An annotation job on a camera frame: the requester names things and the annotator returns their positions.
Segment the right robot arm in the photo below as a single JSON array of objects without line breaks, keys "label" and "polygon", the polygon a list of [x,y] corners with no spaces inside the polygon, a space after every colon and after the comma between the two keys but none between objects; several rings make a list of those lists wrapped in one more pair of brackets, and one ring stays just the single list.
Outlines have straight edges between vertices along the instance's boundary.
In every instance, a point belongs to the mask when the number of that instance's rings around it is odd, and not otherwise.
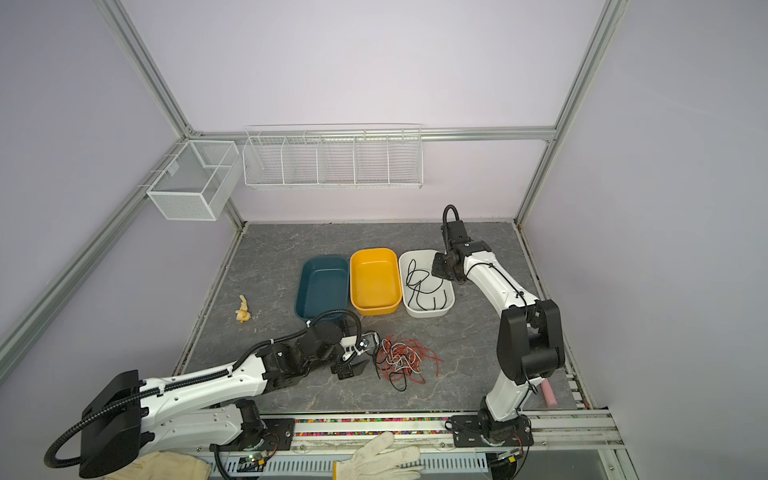
[{"label": "right robot arm", "polygon": [[449,421],[457,444],[527,447],[532,436],[522,405],[566,360],[560,308],[514,280],[486,242],[471,239],[462,220],[444,219],[441,234],[445,251],[434,255],[432,275],[474,284],[499,316],[500,373],[474,420],[454,417]]}]

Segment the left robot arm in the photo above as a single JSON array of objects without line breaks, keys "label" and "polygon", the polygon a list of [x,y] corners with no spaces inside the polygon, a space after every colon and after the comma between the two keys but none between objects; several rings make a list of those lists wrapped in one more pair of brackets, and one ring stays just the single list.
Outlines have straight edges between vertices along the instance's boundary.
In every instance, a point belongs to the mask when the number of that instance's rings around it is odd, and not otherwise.
[{"label": "left robot arm", "polygon": [[272,456],[291,444],[287,421],[266,421],[255,399],[299,383],[327,365],[340,380],[360,375],[380,344],[360,321],[311,320],[301,330],[256,343],[237,360],[175,377],[115,376],[80,420],[44,454],[52,469],[75,467],[84,479],[104,477],[159,451],[209,452],[222,468],[225,452]]}]

